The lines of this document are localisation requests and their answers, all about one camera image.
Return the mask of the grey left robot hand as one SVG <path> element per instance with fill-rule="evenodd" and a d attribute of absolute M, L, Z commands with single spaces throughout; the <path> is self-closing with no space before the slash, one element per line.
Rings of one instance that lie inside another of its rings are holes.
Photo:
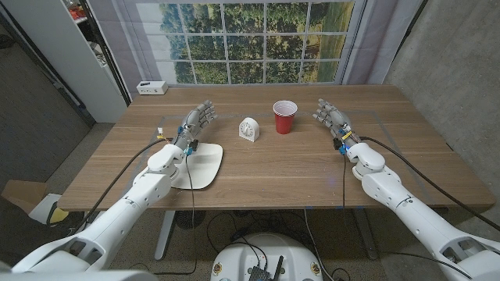
<path fill-rule="evenodd" d="M 173 139 L 173 145 L 185 150 L 202 129 L 216 118 L 217 114 L 213 103 L 210 100 L 204 101 L 184 117 L 177 136 Z"/>

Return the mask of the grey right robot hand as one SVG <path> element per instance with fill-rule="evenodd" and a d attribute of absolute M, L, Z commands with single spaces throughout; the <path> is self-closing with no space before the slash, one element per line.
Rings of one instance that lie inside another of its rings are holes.
<path fill-rule="evenodd" d="M 319 108 L 312 115 L 314 119 L 325 125 L 333 136 L 334 149 L 346 155 L 348 150 L 358 144 L 361 139 L 352 129 L 351 120 L 338 108 L 320 98 Z"/>

